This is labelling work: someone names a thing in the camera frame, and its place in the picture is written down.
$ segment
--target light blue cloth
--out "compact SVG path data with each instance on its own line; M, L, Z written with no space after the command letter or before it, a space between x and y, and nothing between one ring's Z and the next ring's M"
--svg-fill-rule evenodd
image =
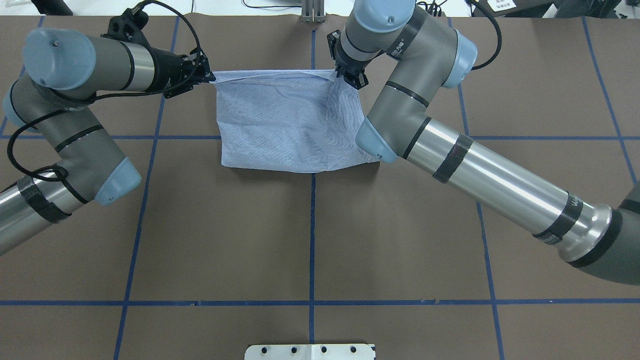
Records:
M378 161L355 143L360 98L334 71L215 75L223 166L310 173Z

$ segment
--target white label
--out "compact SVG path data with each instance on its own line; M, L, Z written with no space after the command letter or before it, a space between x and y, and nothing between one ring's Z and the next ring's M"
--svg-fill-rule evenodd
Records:
M516 7L513 0L487 0L487 3L489 3L489 6L491 6L491 9L495 12L501 12L503 10Z

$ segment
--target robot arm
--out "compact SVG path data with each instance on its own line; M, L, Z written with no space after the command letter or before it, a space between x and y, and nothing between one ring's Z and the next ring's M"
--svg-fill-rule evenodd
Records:
M41 133L61 160L0 193L0 255L91 200L108 205L140 184L138 171L87 108L101 98L96 91L169 98L214 80L199 48L179 56L148 44L141 31L148 21L142 6L112 18L102 37L47 28L28 35L23 54L28 74L4 98L4 112L24 128L49 116L30 130Z
M338 75L361 88L365 66L384 52L396 69L356 141L373 156L398 156L557 248L588 274L640 284L640 189L618 209L591 205L425 115L441 87L455 87L476 60L473 43L413 0L356 0L342 31L328 35Z

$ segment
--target metal bracket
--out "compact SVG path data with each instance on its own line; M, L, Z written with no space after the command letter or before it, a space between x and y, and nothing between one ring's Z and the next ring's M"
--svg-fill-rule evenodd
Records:
M376 360L370 344L252 345L244 360Z
M302 0L302 22L324 22L324 0Z

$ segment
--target blue end cap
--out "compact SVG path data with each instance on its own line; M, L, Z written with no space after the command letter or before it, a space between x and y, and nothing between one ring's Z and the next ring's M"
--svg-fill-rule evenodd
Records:
M107 206L118 200L129 191L135 189L142 182L142 177L131 163L129 158L124 158L116 169L109 175L95 200L102 206Z
M465 76L471 71L478 56L478 48L476 45L462 35L458 30L458 49L456 50L456 59L453 61L453 68L449 73L447 81L442 84L444 88L454 88L458 86Z
M2 100L2 109L4 110L4 114L6 115L6 118L9 119L10 122L13 122L13 125L16 125L17 127L22 127L25 125L24 121L22 121L22 119L20 119L18 114L15 112L15 109L13 108L13 103L11 102L12 90L13 90L13 86L11 87L11 90L9 90L9 92L6 93L6 95L4 96L4 99ZM29 129L27 129L27 131L30 131L32 133L39 133L39 130L34 129L33 127L30 127Z
M95 68L95 48L91 40L75 30L33 30L27 35L22 57L31 79L55 90L79 87Z
M373 127L369 119L365 119L360 125L358 134L356 135L356 144L368 152L369 154L377 157L385 163L392 163L396 160L398 155L389 147L389 144L385 139L380 136L378 130Z
M406 25L413 16L415 0L355 0L353 15L365 29L390 33Z

